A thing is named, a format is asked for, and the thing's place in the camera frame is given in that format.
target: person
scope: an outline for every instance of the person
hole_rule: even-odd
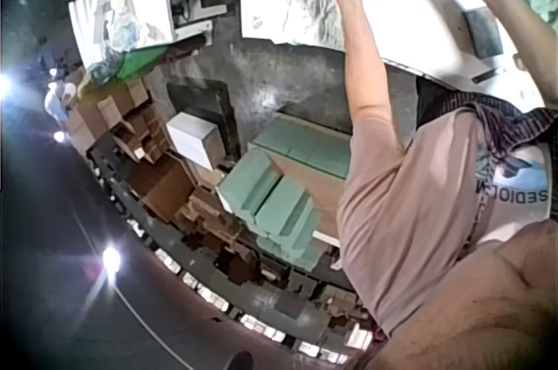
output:
[[[551,109],[558,106],[556,35],[523,0],[484,1],[514,41],[547,108],[523,114],[484,94],[420,92],[418,130],[403,147],[363,2],[337,0],[353,122],[350,171],[337,214],[342,262],[392,339],[412,331],[407,328],[415,315],[423,317],[419,327],[425,329],[425,316],[435,315],[432,305],[443,310],[459,297],[456,305],[464,306],[463,298],[476,301],[471,293],[488,288],[481,282],[498,281],[497,268],[487,268],[494,256],[505,257],[516,237],[523,241],[519,236],[530,223],[558,220],[558,112]],[[469,271],[459,280],[452,271],[461,260],[462,269],[467,262],[477,274]],[[513,262],[507,260],[511,271]],[[453,285],[456,293],[440,288],[446,278],[460,281]]]

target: cardboard piece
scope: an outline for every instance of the cardboard piece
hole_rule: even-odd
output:
[[[129,184],[140,200],[164,223],[173,220],[194,192],[184,168],[164,154],[154,165],[141,161],[134,165]]]
[[[124,126],[120,126],[112,132],[114,142],[126,153],[134,162],[139,162],[145,155],[145,150],[141,146],[141,140],[130,133]]]
[[[141,113],[129,113],[121,122],[124,127],[127,128],[128,131],[135,135],[139,140],[143,140],[149,135],[146,121],[144,120]]]
[[[130,97],[132,98],[134,107],[141,106],[149,99],[149,95],[147,94],[147,89],[142,78],[127,80],[126,86],[128,88],[128,92],[130,93]]]
[[[163,155],[163,152],[157,146],[157,143],[152,138],[147,138],[143,142],[143,148],[146,152],[146,161],[150,163],[155,163]]]
[[[134,109],[132,96],[125,84],[115,86],[111,96],[100,101],[97,106],[109,128],[119,124],[124,116]]]
[[[68,120],[62,123],[72,145],[80,154],[85,154],[106,132],[109,126],[96,105],[82,105],[68,113]]]

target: table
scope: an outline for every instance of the table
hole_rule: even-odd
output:
[[[104,6],[106,3],[110,3],[110,8]],[[170,0],[76,0],[69,4],[69,8],[85,67],[101,61],[107,47],[130,51],[169,45],[197,34],[206,34],[209,45],[213,22],[208,18],[227,12],[226,5],[202,8],[201,0],[190,0],[190,19],[176,27]],[[119,25],[134,22],[137,34],[126,41],[123,49],[122,40],[119,41],[110,33],[109,39],[104,40],[105,22],[108,23],[109,31],[116,31]]]
[[[543,106],[530,75],[516,67],[517,51],[500,23],[504,54],[474,56],[462,11],[485,6],[482,0],[363,1],[385,63],[450,88],[506,99],[524,112]],[[241,5],[245,38],[344,49],[335,0],[241,0]],[[500,68],[497,76],[472,81],[495,68]]]

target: stacked boxes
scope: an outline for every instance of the stacked boxes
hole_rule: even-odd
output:
[[[345,179],[349,173],[350,141],[341,134],[279,116],[254,140],[254,144],[310,168]]]
[[[75,83],[82,78],[83,73],[78,72],[66,80]],[[62,123],[62,128],[68,133],[70,142],[78,152],[85,154],[103,134],[117,127],[148,98],[141,79],[114,84],[108,98],[97,104],[84,102],[72,108],[68,113],[69,119]]]
[[[305,189],[282,176],[262,150],[243,156],[218,192],[258,235],[260,248],[307,271],[316,266],[322,252],[310,241],[320,212]]]

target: pink t-shirt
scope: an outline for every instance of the pink t-shirt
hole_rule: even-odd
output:
[[[480,123],[464,111],[421,127],[407,149],[388,121],[368,118],[354,126],[337,215],[343,268],[388,335],[425,302],[472,234],[483,143]],[[531,221],[544,217],[546,204],[537,205]],[[533,206],[506,208],[494,199],[487,210],[518,208]],[[489,213],[474,242],[508,222]]]

